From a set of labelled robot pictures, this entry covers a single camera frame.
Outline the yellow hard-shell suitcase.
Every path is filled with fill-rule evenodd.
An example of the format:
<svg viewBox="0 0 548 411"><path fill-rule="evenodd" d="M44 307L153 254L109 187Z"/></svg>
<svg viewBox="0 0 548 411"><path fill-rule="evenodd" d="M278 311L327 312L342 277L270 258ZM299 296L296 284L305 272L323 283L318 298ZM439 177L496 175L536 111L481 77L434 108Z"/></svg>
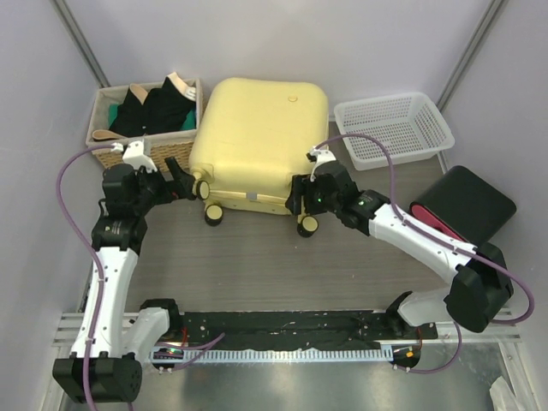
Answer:
<svg viewBox="0 0 548 411"><path fill-rule="evenodd" d="M291 178L309 175L309 150L329 134L325 92L308 82L228 78L212 90L188 160L210 226L226 209L290 215ZM312 236L319 223L294 216Z"/></svg>

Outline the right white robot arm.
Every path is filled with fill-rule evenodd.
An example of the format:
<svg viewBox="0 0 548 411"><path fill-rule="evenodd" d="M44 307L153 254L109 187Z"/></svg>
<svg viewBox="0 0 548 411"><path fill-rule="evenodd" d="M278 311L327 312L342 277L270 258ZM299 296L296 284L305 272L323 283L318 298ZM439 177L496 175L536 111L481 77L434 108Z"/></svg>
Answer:
<svg viewBox="0 0 548 411"><path fill-rule="evenodd" d="M309 217L330 212L345 227L399 248L448 284L400 295L386 318L394 337L408 337L418 326L438 321L454 321L481 333L514 293L501 273L504 261L498 248L476 247L423 224L388 197L358 188L338 162L319 166L313 175L293 176L286 206Z"/></svg>

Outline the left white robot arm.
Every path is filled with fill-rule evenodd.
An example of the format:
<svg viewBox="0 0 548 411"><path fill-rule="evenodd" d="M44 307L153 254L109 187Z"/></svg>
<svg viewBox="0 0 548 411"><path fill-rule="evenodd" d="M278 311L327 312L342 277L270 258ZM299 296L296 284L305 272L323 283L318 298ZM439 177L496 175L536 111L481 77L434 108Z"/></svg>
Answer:
<svg viewBox="0 0 548 411"><path fill-rule="evenodd" d="M123 328L128 288L147 232L146 214L155 206L196 198L194 177L175 158L164 161L170 179L144 165L117 164L103 172L99 218L83 241L93 261L83 320L68 357L55 360L52 369L68 397L91 410L100 403L131 406L155 344L181 335L182 316L168 298L145 301L129 329Z"/></svg>

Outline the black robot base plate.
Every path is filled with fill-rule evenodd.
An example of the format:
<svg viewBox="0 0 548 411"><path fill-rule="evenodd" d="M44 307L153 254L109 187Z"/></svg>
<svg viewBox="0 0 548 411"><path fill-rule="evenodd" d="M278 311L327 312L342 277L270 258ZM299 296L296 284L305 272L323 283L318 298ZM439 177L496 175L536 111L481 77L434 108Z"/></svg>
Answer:
<svg viewBox="0 0 548 411"><path fill-rule="evenodd" d="M224 337L219 350L296 351L379 348L386 341L434 340L434 324L412 328L387 313L364 311L185 312L171 335L191 346Z"/></svg>

